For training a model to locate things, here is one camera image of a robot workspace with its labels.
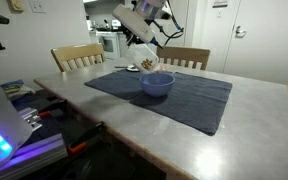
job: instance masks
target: white cabinet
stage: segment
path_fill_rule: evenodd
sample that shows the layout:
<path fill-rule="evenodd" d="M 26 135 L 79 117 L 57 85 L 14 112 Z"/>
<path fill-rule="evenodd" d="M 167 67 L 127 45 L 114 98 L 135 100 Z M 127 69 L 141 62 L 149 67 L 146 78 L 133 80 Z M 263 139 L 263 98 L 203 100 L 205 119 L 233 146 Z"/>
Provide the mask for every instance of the white cabinet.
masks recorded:
<path fill-rule="evenodd" d="M 124 5 L 125 7 L 128 7 L 130 9 L 133 9 L 133 4 L 132 4 L 132 0 L 124 0 Z"/>
<path fill-rule="evenodd" d="M 127 52 L 128 46 L 126 45 L 126 36 L 122 32 L 118 33 L 118 42 L 120 48 L 120 55 L 121 57 L 124 57 Z"/>
<path fill-rule="evenodd" d="M 90 34 L 90 38 L 91 38 L 91 43 L 97 43 L 96 32 L 90 31 L 89 34 Z"/>

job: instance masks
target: blue bowl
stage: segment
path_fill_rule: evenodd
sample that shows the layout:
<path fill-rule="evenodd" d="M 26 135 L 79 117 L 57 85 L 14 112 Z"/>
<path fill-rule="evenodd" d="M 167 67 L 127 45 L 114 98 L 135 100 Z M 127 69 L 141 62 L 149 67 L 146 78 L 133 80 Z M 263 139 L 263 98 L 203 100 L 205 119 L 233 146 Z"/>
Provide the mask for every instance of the blue bowl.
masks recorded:
<path fill-rule="evenodd" d="M 142 76 L 140 81 L 146 94 L 160 97 L 171 91 L 175 78 L 168 74 L 152 73 Z"/>

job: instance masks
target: chair backrest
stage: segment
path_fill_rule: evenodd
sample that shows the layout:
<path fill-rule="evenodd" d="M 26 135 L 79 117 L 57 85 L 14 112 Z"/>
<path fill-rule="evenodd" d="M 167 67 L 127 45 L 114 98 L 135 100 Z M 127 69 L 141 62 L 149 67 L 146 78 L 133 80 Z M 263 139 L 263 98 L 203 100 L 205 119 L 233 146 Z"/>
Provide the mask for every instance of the chair backrest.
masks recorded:
<path fill-rule="evenodd" d="M 210 55 L 210 50 L 207 49 L 196 49 L 196 48 L 186 48 L 186 47 L 163 47 L 157 48 L 157 56 L 164 59 L 163 63 L 174 65 L 175 60 L 178 66 L 185 63 L 185 67 L 189 67 L 192 64 L 192 68 L 196 69 L 196 64 L 198 62 L 202 63 L 201 70 L 205 70 L 207 61 Z"/>
<path fill-rule="evenodd" d="M 101 44 L 55 48 L 51 50 L 51 53 L 61 72 L 67 71 L 67 67 L 73 70 L 106 61 Z"/>

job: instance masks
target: light switch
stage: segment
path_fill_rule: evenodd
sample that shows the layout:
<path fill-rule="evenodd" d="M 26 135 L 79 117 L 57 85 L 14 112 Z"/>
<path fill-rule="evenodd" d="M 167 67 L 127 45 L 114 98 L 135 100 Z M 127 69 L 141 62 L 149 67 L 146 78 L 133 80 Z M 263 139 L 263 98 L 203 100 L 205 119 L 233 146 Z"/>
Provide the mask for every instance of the light switch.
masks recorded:
<path fill-rule="evenodd" d="M 24 11 L 22 0 L 9 0 L 9 1 L 14 11 L 18 11 L 18 12 Z"/>
<path fill-rule="evenodd" d="M 44 4 L 41 0 L 30 0 L 32 11 L 35 13 L 45 13 Z"/>

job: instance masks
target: door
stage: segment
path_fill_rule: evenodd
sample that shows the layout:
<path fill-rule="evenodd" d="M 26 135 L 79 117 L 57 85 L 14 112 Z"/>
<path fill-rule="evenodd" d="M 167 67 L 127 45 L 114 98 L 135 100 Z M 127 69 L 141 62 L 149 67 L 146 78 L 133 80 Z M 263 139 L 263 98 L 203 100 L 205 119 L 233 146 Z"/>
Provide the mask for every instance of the door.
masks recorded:
<path fill-rule="evenodd" d="M 288 0 L 241 0 L 225 74 L 288 85 Z"/>

